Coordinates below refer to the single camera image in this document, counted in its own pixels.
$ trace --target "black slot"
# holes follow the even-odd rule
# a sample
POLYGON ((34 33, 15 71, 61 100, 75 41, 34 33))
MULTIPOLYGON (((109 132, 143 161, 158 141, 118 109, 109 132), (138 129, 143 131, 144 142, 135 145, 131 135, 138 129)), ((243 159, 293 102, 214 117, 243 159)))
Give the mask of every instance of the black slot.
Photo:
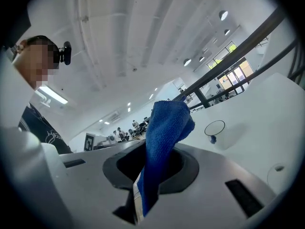
POLYGON ((80 159, 64 162, 63 164, 66 166, 66 168, 70 168, 70 167, 78 166, 78 165, 81 165, 84 163, 85 163, 85 161, 80 158, 80 159))
POLYGON ((225 184, 248 217, 263 208, 261 203, 239 180, 227 181, 225 184))

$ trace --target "small blue object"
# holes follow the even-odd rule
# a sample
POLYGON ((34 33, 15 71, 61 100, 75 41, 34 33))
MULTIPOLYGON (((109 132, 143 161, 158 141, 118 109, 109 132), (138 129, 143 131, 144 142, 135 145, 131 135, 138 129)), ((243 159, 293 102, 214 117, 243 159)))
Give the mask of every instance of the small blue object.
POLYGON ((210 136, 210 142, 212 144, 215 144, 216 143, 216 137, 214 135, 210 136))
POLYGON ((145 166, 137 183, 146 216, 158 200, 158 189, 174 145, 195 128, 186 103, 159 101, 153 106, 146 133, 145 166))

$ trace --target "round ceiling light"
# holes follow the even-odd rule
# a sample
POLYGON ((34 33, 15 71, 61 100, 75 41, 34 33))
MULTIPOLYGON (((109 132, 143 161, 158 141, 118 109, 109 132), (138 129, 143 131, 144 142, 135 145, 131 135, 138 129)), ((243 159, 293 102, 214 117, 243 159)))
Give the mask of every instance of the round ceiling light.
POLYGON ((224 30, 224 35, 226 36, 227 34, 229 34, 230 33, 230 30, 224 30))
POLYGON ((184 66, 187 66, 192 60, 191 59, 185 59, 183 61, 184 66))
POLYGON ((228 11, 225 11, 225 10, 221 10, 219 12, 219 18, 221 21, 225 20, 225 18, 228 16, 228 11))

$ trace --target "black railing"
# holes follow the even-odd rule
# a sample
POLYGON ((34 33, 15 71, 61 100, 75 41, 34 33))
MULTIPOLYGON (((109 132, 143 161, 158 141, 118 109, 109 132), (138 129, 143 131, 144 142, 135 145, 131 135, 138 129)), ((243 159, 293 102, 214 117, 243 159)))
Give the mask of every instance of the black railing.
POLYGON ((205 108, 210 107, 209 102, 217 99, 229 92, 235 90, 236 88, 240 87, 241 85, 249 82, 250 80, 254 79, 255 77, 259 76, 261 73, 269 69, 275 63, 280 61, 283 57, 285 57, 294 47, 296 47, 295 55, 293 59, 292 69, 289 73, 288 77, 290 79, 295 80, 299 75, 302 76, 304 71, 304 65, 301 67, 302 62, 302 47, 297 46, 297 41, 294 40, 291 44, 289 44, 282 52, 280 52, 276 57, 274 57, 271 61, 269 61, 266 65, 260 67, 257 71, 253 74, 249 75, 245 79, 241 80, 237 84, 231 86, 230 88, 222 91, 221 93, 206 99, 204 94, 200 91, 200 88, 209 83, 211 80, 219 76, 225 70, 230 68, 234 63, 236 63, 239 59, 244 57, 248 52, 250 52, 253 48, 256 47, 258 43, 260 43, 264 38, 266 38, 285 18, 283 11, 280 8, 277 8, 263 24, 261 24, 242 44, 240 44, 233 52, 231 52, 227 57, 225 57, 216 67, 211 69, 208 73, 206 73, 203 77, 201 77, 198 81, 196 81, 193 85, 187 88, 184 92, 180 95, 175 97, 173 100, 177 101, 183 98, 183 96, 189 96, 192 93, 195 93, 200 100, 199 104, 196 104, 190 109, 197 108, 203 105, 205 108), (293 67, 296 62, 297 58, 297 51, 300 48, 301 54, 299 55, 299 62, 297 66, 297 70, 293 72, 293 67))

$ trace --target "ceiling light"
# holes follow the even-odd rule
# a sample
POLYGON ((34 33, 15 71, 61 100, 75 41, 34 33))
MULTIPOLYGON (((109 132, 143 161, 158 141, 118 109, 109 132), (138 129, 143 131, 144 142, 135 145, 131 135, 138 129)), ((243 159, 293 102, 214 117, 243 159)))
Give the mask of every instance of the ceiling light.
POLYGON ((224 30, 224 35, 226 36, 227 34, 229 34, 230 33, 230 30, 224 30))
POLYGON ((221 10, 219 12, 219 18, 220 18, 221 21, 223 21, 227 16, 228 16, 228 11, 221 10))
POLYGON ((39 89, 42 90, 43 92, 45 92, 46 94, 50 95, 52 98, 56 99, 58 102, 60 102, 62 104, 66 104, 68 102, 67 100, 60 97, 56 92, 54 92, 47 86, 41 86, 39 89))
POLYGON ((187 66, 191 61, 191 59, 185 59, 183 62, 184 66, 187 66))

